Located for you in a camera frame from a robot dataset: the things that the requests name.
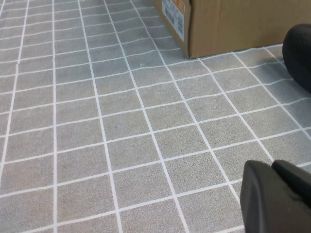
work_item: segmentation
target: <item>black plastic object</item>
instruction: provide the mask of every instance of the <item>black plastic object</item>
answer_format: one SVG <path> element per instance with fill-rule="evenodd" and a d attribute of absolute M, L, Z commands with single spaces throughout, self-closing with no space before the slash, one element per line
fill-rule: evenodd
<path fill-rule="evenodd" d="M 310 233 L 311 174 L 285 161 L 247 161 L 241 188 L 246 233 Z"/>
<path fill-rule="evenodd" d="M 311 24 L 299 24 L 288 31 L 283 59 L 294 80 L 311 92 Z"/>

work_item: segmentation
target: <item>printed label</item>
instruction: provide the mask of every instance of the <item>printed label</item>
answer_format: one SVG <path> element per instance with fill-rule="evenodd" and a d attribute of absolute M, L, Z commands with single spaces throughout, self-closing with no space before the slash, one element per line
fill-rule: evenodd
<path fill-rule="evenodd" d="M 162 0 L 162 12 L 184 41 L 185 5 L 181 0 Z"/>

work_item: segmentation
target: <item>cardboard box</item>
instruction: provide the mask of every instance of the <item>cardboard box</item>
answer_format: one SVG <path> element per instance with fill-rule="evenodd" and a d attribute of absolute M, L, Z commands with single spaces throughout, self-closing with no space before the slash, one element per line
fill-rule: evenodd
<path fill-rule="evenodd" d="M 311 0 L 153 0 L 190 58 L 282 43 L 287 31 L 311 23 Z"/>

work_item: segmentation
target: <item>gray floor mat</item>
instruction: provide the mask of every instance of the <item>gray floor mat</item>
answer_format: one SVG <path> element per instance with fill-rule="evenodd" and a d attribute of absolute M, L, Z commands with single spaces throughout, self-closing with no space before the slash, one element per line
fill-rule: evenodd
<path fill-rule="evenodd" d="M 246 160 L 311 171 L 282 45 L 188 60 L 151 0 L 0 1 L 0 232 L 242 233 Z"/>

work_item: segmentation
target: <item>black wheel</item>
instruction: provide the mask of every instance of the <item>black wheel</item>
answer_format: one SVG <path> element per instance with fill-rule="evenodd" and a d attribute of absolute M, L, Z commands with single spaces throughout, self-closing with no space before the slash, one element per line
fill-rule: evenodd
<path fill-rule="evenodd" d="M 294 80 L 311 92 L 311 24 L 289 30 L 283 43 L 283 59 Z"/>

